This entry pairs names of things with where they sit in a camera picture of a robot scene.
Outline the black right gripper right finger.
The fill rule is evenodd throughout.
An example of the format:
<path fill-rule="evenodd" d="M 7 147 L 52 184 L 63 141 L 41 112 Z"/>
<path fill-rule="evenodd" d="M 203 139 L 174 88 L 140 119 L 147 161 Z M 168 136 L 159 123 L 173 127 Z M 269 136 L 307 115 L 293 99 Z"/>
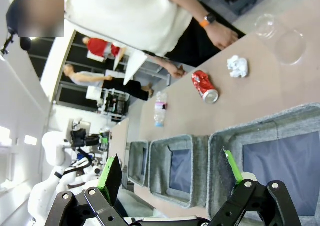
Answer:
<path fill-rule="evenodd" d="M 209 226 L 239 226 L 247 212 L 257 212 L 264 226 L 302 226 L 286 185 L 274 180 L 266 186 L 244 179 L 233 155 L 222 149 L 217 168 L 226 201 Z"/>

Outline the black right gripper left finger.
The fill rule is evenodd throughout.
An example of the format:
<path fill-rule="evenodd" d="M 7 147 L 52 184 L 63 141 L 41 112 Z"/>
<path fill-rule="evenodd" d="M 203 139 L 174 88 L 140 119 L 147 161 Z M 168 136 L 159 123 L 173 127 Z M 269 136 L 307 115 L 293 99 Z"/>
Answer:
<path fill-rule="evenodd" d="M 108 158 L 97 186 L 77 195 L 70 191 L 57 194 L 44 226 L 84 226 L 90 218 L 101 226 L 128 226 L 127 215 L 116 209 L 122 177 L 119 157 Z"/>

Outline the clear plastic water bottle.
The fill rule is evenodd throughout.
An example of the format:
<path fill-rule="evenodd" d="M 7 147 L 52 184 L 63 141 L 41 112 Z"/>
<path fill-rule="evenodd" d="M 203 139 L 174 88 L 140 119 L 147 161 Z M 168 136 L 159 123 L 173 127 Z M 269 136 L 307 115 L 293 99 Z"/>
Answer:
<path fill-rule="evenodd" d="M 163 127 L 168 107 L 168 95 L 166 92 L 157 92 L 154 105 L 154 124 L 156 127 Z"/>

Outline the crushed red soda can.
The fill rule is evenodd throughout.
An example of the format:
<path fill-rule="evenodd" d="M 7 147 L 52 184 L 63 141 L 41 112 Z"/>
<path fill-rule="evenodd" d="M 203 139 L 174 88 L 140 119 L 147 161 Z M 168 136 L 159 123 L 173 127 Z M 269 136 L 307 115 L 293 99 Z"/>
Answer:
<path fill-rule="evenodd" d="M 218 90 L 215 88 L 206 72 L 197 70 L 192 73 L 191 79 L 203 101 L 213 104 L 218 100 Z"/>

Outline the white paper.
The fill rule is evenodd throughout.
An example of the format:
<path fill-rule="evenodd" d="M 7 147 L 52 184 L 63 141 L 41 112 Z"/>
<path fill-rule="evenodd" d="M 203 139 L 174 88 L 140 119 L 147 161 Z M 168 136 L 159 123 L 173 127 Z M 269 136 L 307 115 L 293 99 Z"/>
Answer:
<path fill-rule="evenodd" d="M 238 55 L 234 55 L 227 59 L 227 68 L 230 70 L 230 76 L 234 78 L 244 78 L 249 72 L 247 59 L 239 57 Z"/>

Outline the clear plastic cup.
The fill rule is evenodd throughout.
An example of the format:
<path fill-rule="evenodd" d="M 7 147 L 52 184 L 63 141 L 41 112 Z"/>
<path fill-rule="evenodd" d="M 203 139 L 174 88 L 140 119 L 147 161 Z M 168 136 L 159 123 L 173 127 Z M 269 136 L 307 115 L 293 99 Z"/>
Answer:
<path fill-rule="evenodd" d="M 257 18 L 255 33 L 281 64 L 296 64 L 306 51 L 303 34 L 286 26 L 272 14 L 263 14 Z"/>

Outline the person's left forearm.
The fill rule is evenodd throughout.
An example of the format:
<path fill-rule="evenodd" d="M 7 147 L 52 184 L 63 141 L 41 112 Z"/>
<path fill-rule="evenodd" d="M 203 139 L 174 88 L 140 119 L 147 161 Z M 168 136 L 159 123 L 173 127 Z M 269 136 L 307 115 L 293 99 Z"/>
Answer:
<path fill-rule="evenodd" d="M 208 26 L 210 23 L 206 19 L 209 12 L 198 0 L 171 0 L 180 7 L 189 11 L 192 16 L 199 22 L 202 27 Z"/>

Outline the person's right forearm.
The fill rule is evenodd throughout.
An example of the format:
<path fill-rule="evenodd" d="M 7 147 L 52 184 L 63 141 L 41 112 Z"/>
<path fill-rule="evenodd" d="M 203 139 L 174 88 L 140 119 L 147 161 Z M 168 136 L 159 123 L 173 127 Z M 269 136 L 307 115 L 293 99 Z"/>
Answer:
<path fill-rule="evenodd" d="M 148 55 L 148 57 L 152 59 L 153 62 L 164 67 L 170 74 L 173 74 L 177 69 L 177 67 L 167 59 L 163 59 L 161 57 L 151 56 L 151 55 Z"/>

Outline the person's left hand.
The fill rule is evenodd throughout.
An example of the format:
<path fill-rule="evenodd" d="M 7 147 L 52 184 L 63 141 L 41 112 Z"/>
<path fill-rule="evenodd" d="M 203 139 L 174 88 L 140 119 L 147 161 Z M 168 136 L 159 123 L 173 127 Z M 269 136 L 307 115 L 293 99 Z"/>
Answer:
<path fill-rule="evenodd" d="M 213 22 L 204 28 L 212 43 L 223 50 L 239 39 L 238 34 L 219 22 Z"/>

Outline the black equipment rack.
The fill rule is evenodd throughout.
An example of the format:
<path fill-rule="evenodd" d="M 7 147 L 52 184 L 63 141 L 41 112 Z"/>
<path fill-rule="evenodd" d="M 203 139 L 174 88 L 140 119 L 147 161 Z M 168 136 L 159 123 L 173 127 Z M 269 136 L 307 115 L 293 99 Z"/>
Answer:
<path fill-rule="evenodd" d="M 106 115 L 112 122 L 121 122 L 125 119 L 130 105 L 130 95 L 126 92 L 115 89 L 105 92 L 105 109 Z"/>

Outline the background person in pale shirt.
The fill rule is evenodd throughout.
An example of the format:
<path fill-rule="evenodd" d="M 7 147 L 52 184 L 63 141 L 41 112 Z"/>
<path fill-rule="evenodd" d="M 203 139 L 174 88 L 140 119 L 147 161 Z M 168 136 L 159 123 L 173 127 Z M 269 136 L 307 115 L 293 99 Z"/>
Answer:
<path fill-rule="evenodd" d="M 154 94 L 151 83 L 143 86 L 139 81 L 129 80 L 128 83 L 124 84 L 123 78 L 89 71 L 76 72 L 72 64 L 65 64 L 63 73 L 77 85 L 116 89 L 144 101 L 147 101 Z"/>

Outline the background person in red shirt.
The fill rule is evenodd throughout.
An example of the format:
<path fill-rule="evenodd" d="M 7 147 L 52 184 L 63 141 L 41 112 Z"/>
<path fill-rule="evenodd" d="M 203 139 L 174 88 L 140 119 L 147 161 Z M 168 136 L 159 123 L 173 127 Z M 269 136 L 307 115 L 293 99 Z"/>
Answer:
<path fill-rule="evenodd" d="M 126 48 L 121 48 L 100 38 L 90 38 L 85 36 L 82 38 L 82 42 L 92 54 L 104 58 L 111 57 L 114 59 L 119 56 L 119 58 L 122 59 L 126 52 Z"/>

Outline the black headset microphone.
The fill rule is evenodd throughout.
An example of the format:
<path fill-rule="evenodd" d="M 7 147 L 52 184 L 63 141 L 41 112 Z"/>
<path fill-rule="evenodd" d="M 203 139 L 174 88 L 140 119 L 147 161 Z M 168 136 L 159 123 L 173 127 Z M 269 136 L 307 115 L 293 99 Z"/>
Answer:
<path fill-rule="evenodd" d="M 6 55 L 9 53 L 9 51 L 7 50 L 8 46 L 14 42 L 14 34 L 13 33 L 8 33 L 6 41 L 4 43 L 4 45 L 2 46 L 2 48 L 0 49 L 0 52 L 2 53 L 2 55 Z M 29 37 L 20 37 L 20 47 L 25 50 L 28 51 L 32 46 L 32 40 Z"/>

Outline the white knit sweater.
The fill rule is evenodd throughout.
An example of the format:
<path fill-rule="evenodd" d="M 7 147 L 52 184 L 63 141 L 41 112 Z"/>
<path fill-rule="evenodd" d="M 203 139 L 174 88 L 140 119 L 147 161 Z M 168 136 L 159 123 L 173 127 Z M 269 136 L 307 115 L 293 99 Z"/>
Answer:
<path fill-rule="evenodd" d="M 64 0 L 65 18 L 90 37 L 165 56 L 192 15 L 171 0 Z"/>

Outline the black trousers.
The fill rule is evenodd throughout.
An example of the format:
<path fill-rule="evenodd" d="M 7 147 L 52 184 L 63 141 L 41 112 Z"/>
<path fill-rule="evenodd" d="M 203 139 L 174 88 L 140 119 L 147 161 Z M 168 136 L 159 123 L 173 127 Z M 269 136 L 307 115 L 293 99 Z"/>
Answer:
<path fill-rule="evenodd" d="M 165 56 L 172 61 L 197 67 L 223 49 L 214 45 L 205 28 L 192 19 L 175 48 Z"/>

